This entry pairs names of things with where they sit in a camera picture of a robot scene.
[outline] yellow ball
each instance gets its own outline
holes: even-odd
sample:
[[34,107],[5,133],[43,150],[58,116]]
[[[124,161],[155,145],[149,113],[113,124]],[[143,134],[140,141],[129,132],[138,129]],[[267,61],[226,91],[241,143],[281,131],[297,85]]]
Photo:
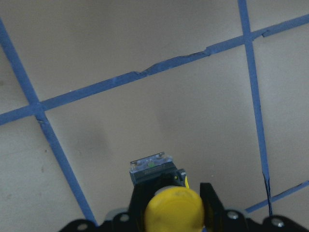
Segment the yellow ball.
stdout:
[[171,187],[155,195],[144,215],[146,232],[201,232],[204,207],[200,196],[185,187]]

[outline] yellow sphere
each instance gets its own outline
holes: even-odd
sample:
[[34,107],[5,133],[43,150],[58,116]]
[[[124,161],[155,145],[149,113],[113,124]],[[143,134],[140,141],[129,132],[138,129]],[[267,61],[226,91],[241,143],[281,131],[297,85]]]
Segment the yellow sphere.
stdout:
[[185,187],[171,187],[155,195],[144,215],[146,232],[201,232],[204,207],[200,196]]

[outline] yellow round object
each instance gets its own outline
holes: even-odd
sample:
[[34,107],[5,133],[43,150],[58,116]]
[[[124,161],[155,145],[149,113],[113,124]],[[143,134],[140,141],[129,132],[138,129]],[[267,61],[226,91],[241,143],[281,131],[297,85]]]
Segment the yellow round object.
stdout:
[[201,232],[202,199],[191,189],[171,187],[149,201],[144,222],[146,232]]

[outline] tape grid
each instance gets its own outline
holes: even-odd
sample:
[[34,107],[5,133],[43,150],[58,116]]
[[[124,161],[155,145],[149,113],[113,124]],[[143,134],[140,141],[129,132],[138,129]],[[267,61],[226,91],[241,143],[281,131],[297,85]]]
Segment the tape grid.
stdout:
[[246,48],[246,55],[248,61],[248,69],[249,69],[249,76],[252,88],[252,97],[253,97],[253,108],[254,108],[254,115],[256,120],[256,128],[258,133],[258,140],[259,140],[259,147],[260,147],[260,156],[262,162],[262,172],[265,179],[265,185],[267,190],[267,200],[253,205],[247,209],[248,212],[253,212],[261,207],[269,205],[269,212],[271,213],[271,201],[277,201],[287,195],[290,195],[304,187],[309,186],[309,182],[304,182],[303,184],[296,186],[292,189],[285,191],[277,196],[271,197],[270,196],[270,186],[269,186],[269,171],[268,171],[268,163],[267,163],[267,153],[266,153],[266,146],[265,146],[265,137],[264,137],[264,130],[263,130],[263,122],[262,122],[262,114],[260,111],[260,100],[259,100],[259,93],[258,93],[258,84],[257,84],[257,76],[256,76],[256,67],[254,61],[254,52],[253,52],[253,45],[252,41],[259,36],[270,36],[285,30],[289,30],[303,24],[309,23],[309,14],[285,21],[283,23],[273,25],[264,29],[260,29],[254,32],[250,31],[250,23],[249,23],[249,16],[248,10],[246,6],[246,0],[238,0],[239,3],[239,13],[243,28],[243,36],[238,36],[236,38],[214,44],[212,46],[207,47],[204,51],[194,53],[188,56],[180,56],[175,57],[169,60],[165,60],[163,62],[157,63],[150,68],[142,71],[142,72],[129,72],[54,98],[50,98],[48,100],[39,102],[39,99],[33,89],[31,82],[23,68],[23,65],[18,58],[18,55],[12,45],[12,42],[5,30],[3,22],[0,19],[0,42],[1,46],[11,63],[12,69],[19,81],[19,84],[29,102],[28,106],[21,107],[19,109],[15,109],[4,114],[0,115],[0,125],[9,123],[14,120],[18,120],[27,116],[34,115],[39,122],[41,129],[49,142],[53,153],[74,193],[74,196],[79,203],[83,214],[89,220],[95,222],[93,213],[84,197],[84,194],[78,184],[78,181],[73,173],[72,168],[63,152],[63,149],[51,127],[46,115],[45,111],[53,109],[55,107],[77,101],[82,98],[89,97],[93,94],[97,94],[142,78],[145,78],[150,75],[154,75],[159,72],[166,71],[168,69],[172,69],[183,64],[193,62],[195,60],[208,57],[210,55],[226,51],[233,47],[237,47],[240,45],[245,45]]
[[10,37],[6,32],[6,29],[2,21],[0,21],[0,41],[1,41],[1,46],[4,50],[4,53],[7,59],[9,60],[9,62],[11,63],[15,76],[28,102],[31,104],[31,106],[27,108],[23,107],[22,111],[15,110],[14,111],[15,115],[16,113],[20,113],[20,112],[26,115],[29,115],[30,113],[34,113],[85,218],[96,223],[94,215],[74,175],[74,172],[69,164],[69,161],[67,160],[63,152],[63,149],[54,133],[52,126],[50,125],[45,115],[44,110],[42,109],[42,107],[40,107],[41,105],[39,103],[39,99],[18,57],[18,54],[16,53],[16,50],[10,40]]

